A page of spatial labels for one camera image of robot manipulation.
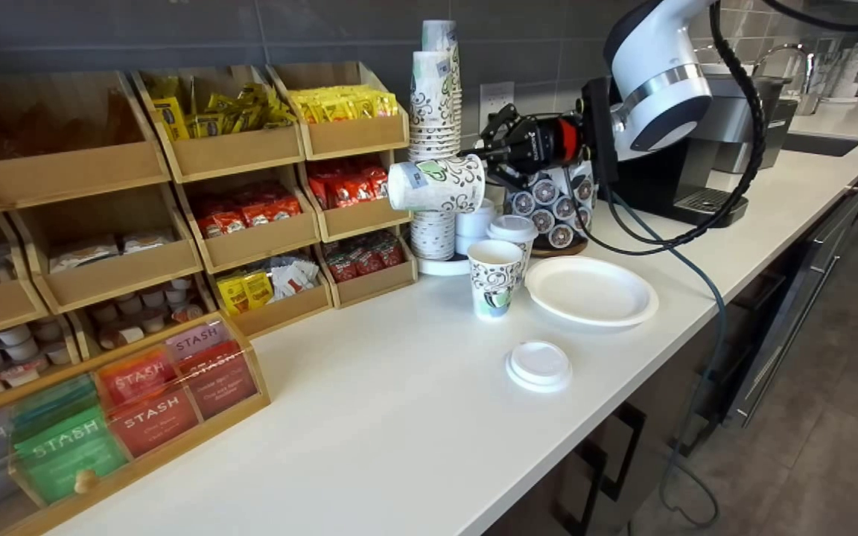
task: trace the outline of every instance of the gray floor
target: gray floor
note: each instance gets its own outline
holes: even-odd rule
[[[720,502],[713,528],[693,531],[649,498],[634,536],[853,536],[858,534],[858,236],[753,422],[720,426],[688,468]],[[495,534],[561,534],[542,511],[550,489],[524,499]],[[693,517],[707,493],[674,474],[667,498]]]

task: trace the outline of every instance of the espresso machine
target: espresso machine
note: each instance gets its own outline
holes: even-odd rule
[[[707,215],[716,215],[726,200],[726,191],[716,191],[707,182],[716,170],[741,172],[750,149],[750,108],[726,70],[707,66],[707,79],[713,100],[693,135],[647,157],[618,164],[619,178],[613,182],[613,191],[628,204],[670,219],[698,222]],[[783,82],[787,79],[775,78],[753,79],[765,109],[777,108]],[[783,140],[787,129],[790,120],[777,114],[765,115],[768,149],[762,166],[775,161],[780,143],[772,140]],[[716,225],[729,225],[746,215],[746,207],[747,200],[738,200],[726,218],[716,219]]]

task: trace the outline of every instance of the white countertop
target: white countertop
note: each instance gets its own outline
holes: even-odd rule
[[[825,105],[793,130],[858,136],[858,105]],[[845,157],[780,151],[747,215],[686,252],[732,297],[858,178]],[[649,218],[659,231],[680,222]],[[597,231],[631,245],[600,212]],[[670,255],[626,260],[661,309],[631,330],[588,330],[527,297],[509,321],[470,312],[469,280],[419,280],[253,338],[275,401],[53,534],[480,534],[591,435],[713,315]],[[509,383],[521,338],[568,350],[565,392]]]

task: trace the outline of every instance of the wall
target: wall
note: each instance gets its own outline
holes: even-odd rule
[[[759,0],[726,0],[723,32],[747,53],[787,32]],[[407,91],[422,18],[455,18],[466,136],[480,82],[513,79],[524,109],[568,109],[601,73],[601,42],[638,0],[0,0],[0,70],[364,59]],[[707,15],[693,23],[707,42]]]

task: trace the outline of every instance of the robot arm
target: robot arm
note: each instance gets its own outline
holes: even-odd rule
[[[606,59],[623,96],[612,108],[618,161],[659,151],[702,120],[708,85],[688,39],[688,20],[702,9],[707,0],[647,0],[612,29]],[[579,121],[579,115],[521,115],[509,105],[489,115],[475,151],[498,175],[527,175],[580,155],[588,140]]]
[[[619,161],[659,151],[702,120],[708,85],[688,39],[702,9],[707,0],[647,0],[613,23],[606,59],[623,96],[612,109]]]

